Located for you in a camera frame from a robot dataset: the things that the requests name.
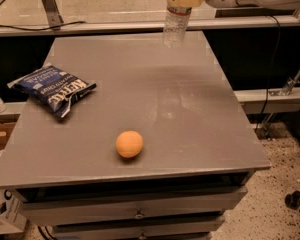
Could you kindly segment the clear plastic water bottle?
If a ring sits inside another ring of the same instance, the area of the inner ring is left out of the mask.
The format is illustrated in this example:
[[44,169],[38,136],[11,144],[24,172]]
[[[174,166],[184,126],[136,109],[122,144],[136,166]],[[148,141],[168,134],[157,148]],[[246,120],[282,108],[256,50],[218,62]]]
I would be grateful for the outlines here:
[[191,7],[176,7],[174,0],[167,0],[163,43],[170,48],[180,47],[188,27]]

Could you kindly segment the grey drawer cabinet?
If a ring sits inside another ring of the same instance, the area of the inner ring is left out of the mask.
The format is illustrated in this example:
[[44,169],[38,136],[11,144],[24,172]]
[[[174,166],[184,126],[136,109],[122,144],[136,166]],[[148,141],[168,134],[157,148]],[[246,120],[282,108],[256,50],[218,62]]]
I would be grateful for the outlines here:
[[[270,165],[200,32],[179,48],[159,34],[63,37],[47,60],[97,87],[64,119],[36,100],[24,105],[0,159],[0,190],[20,206],[246,187]],[[116,151],[124,131],[143,138],[133,158]],[[208,240],[211,232],[137,240]]]

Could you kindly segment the orange fruit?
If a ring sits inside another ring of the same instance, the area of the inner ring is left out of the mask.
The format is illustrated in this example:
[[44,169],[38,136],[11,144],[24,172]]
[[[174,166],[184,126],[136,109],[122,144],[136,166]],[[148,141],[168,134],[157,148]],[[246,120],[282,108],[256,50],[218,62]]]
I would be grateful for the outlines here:
[[116,139],[116,151],[123,158],[137,156],[143,148],[143,138],[137,131],[124,131]]

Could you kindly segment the blue potato chips bag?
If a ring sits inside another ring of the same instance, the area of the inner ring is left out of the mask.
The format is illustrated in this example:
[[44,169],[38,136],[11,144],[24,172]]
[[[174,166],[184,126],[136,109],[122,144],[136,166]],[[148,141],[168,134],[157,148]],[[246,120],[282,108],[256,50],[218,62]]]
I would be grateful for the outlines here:
[[7,86],[36,98],[48,106],[56,117],[64,118],[71,106],[95,89],[97,84],[46,64]]

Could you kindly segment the black chair caster wheel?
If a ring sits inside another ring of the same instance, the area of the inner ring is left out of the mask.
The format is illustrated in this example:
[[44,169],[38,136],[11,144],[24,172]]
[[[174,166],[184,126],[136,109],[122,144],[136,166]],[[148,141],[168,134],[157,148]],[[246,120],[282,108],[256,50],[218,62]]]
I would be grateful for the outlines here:
[[296,210],[300,206],[300,191],[294,191],[285,197],[285,205],[288,208]]

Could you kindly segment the grey drawer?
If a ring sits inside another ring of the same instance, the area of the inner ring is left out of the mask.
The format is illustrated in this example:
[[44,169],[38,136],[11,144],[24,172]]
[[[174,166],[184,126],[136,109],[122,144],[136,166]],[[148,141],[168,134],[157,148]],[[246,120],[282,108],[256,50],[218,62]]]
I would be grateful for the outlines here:
[[28,203],[20,206],[20,213],[36,225],[45,226],[224,212],[233,209],[246,193],[247,188],[241,186],[130,198],[126,202],[88,199]]
[[223,216],[169,216],[142,220],[55,226],[53,233],[66,240],[127,240],[160,236],[208,233],[217,230]]

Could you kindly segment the top grey drawer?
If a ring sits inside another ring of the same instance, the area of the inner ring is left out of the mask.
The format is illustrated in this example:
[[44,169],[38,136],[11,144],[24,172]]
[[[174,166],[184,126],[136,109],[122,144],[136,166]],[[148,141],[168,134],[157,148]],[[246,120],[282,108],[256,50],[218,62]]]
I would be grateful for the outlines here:
[[246,193],[247,188],[241,186],[130,198],[126,202],[88,199],[28,203],[20,206],[20,213],[36,225],[45,226],[224,212],[233,209]]

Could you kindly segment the white printed box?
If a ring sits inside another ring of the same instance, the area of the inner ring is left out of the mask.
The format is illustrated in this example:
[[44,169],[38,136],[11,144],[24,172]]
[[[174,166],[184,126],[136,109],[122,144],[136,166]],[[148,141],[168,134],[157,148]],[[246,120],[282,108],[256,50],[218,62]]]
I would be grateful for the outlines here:
[[0,190],[0,235],[24,231],[27,219],[19,213],[20,201],[7,190]]

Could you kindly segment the left metal bracket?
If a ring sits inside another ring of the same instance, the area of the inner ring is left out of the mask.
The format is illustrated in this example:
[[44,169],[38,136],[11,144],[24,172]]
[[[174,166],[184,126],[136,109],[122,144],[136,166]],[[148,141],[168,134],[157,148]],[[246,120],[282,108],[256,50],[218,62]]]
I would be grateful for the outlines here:
[[46,12],[49,26],[54,29],[60,29],[64,21],[59,12],[56,0],[41,0],[41,2]]

